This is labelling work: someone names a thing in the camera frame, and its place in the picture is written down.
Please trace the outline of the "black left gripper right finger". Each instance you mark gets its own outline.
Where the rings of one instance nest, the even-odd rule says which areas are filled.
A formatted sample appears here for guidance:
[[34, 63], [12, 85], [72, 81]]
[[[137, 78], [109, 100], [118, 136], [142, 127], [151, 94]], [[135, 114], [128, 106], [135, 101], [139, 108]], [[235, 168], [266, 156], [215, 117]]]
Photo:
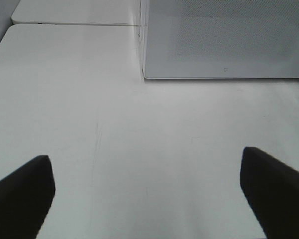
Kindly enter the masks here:
[[245, 147], [240, 186], [268, 239], [299, 239], [299, 172], [256, 147]]

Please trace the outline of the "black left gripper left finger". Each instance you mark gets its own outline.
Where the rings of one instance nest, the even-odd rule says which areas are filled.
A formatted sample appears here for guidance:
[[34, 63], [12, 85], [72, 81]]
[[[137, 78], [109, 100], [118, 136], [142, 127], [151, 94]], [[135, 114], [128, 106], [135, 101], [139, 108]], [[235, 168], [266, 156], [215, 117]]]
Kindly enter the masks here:
[[55, 196], [51, 161], [37, 156], [0, 180], [0, 239], [37, 237]]

